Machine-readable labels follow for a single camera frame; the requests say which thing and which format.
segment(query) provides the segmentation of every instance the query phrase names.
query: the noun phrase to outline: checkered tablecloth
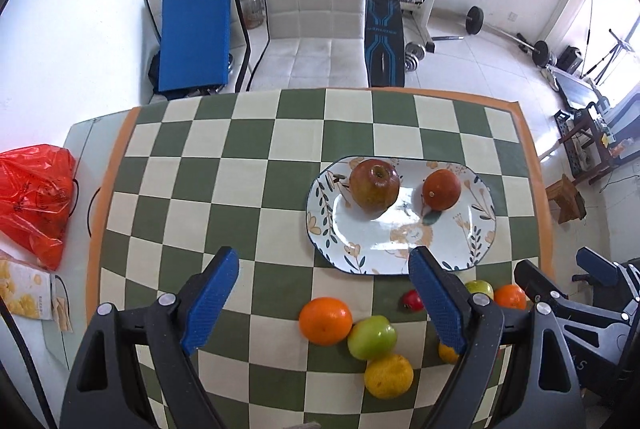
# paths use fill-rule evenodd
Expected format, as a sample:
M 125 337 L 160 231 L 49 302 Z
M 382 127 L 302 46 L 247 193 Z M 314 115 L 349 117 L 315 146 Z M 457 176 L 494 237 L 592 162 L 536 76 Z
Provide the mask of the checkered tablecloth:
M 399 298 L 407 277 L 353 276 L 332 268 L 306 236 L 309 186 L 347 155 L 424 158 L 469 166 L 489 186 L 495 240 L 463 281 L 499 287 L 518 260 L 538 263 L 529 170 L 510 113 L 401 92 L 283 90 L 182 99 L 140 110 L 114 184 L 100 255 L 100 301 L 148 305 L 178 292 L 221 245 L 241 258 L 240 276 L 209 342 L 193 363 L 230 429 L 418 428 L 452 366 L 437 354 L 425 312 Z M 366 363 L 346 344 L 308 344 L 297 324 L 310 299 L 345 301 L 355 320 L 382 314 L 398 331 L 396 352 L 415 370 L 411 389 L 377 400 L 364 390 Z M 139 348 L 161 427 L 172 420 L 148 348 Z M 488 423 L 504 376 L 501 351 L 478 412 Z

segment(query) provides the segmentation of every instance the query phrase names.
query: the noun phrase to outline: oval serving platter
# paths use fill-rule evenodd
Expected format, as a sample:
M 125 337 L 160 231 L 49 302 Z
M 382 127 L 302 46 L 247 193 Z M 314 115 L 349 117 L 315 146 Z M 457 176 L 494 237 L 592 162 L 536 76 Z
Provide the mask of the oval serving platter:
M 409 252 L 420 245 L 445 270 L 480 262 L 494 241 L 496 221 L 489 188 L 476 173 L 449 162 L 376 157 L 392 164 L 401 180 L 398 200 L 376 217 L 364 213 L 349 191 L 351 170 L 365 158 L 342 158 L 311 184 L 306 232 L 329 263 L 356 274 L 408 274 Z M 453 171 L 462 187 L 458 202 L 443 212 L 422 203 L 422 183 L 438 169 Z

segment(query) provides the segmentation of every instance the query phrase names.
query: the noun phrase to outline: yellow lemon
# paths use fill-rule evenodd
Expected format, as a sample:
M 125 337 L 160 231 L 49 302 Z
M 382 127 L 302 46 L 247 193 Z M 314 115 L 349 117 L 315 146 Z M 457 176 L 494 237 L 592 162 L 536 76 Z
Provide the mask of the yellow lemon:
M 459 358 L 455 349 L 449 348 L 449 346 L 445 346 L 442 343 L 438 343 L 438 356 L 440 360 L 446 364 L 455 364 Z
M 388 355 L 369 362 L 364 385 L 373 396 L 388 400 L 406 393 L 414 381 L 414 370 L 402 355 Z

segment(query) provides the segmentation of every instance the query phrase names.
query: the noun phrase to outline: silver screw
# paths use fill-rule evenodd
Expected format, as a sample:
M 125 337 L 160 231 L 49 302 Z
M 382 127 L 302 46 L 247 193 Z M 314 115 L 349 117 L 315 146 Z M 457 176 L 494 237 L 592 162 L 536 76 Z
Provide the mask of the silver screw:
M 474 294 L 473 299 L 474 303 L 476 303 L 478 306 L 487 306 L 489 304 L 489 298 L 482 293 Z
M 171 306 L 173 303 L 175 303 L 175 295 L 174 294 L 162 294 L 158 298 L 158 302 L 162 306 Z
M 538 303 L 536 304 L 536 310 L 543 315 L 549 315 L 551 313 L 551 306 L 546 303 Z
M 98 315 L 110 314 L 111 310 L 113 310 L 113 306 L 111 305 L 111 303 L 102 303 L 100 306 L 98 306 Z

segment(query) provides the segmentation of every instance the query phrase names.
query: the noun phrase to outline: white chair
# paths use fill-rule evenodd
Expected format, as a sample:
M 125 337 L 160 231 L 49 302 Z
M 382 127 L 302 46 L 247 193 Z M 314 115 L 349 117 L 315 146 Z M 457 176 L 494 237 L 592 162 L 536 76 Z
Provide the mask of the white chair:
M 269 41 L 249 89 L 367 88 L 367 0 L 266 0 Z
M 145 0 L 145 5 L 151 15 L 158 42 L 162 45 L 162 0 Z M 245 74 L 249 64 L 251 47 L 249 34 L 242 20 L 240 0 L 231 0 L 229 53 L 234 58 L 234 69 L 229 74 L 228 83 L 220 90 L 220 93 L 245 91 L 249 81 L 249 77 L 245 77 Z

